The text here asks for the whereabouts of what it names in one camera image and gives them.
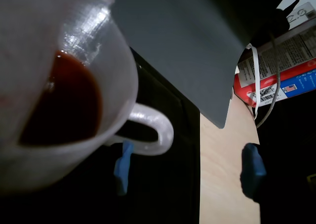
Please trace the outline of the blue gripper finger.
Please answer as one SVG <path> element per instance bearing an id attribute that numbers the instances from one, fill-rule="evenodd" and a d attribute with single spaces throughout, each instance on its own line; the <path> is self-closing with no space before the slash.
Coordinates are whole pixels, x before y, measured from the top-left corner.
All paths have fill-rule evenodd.
<path id="1" fill-rule="evenodd" d="M 242 170 L 240 182 L 243 194 L 260 203 L 267 172 L 257 144 L 247 143 L 241 153 Z"/>
<path id="2" fill-rule="evenodd" d="M 122 156 L 115 163 L 114 177 L 118 196 L 125 196 L 127 194 L 130 159 L 133 149 L 134 144 L 131 141 L 124 141 L 122 143 Z"/>

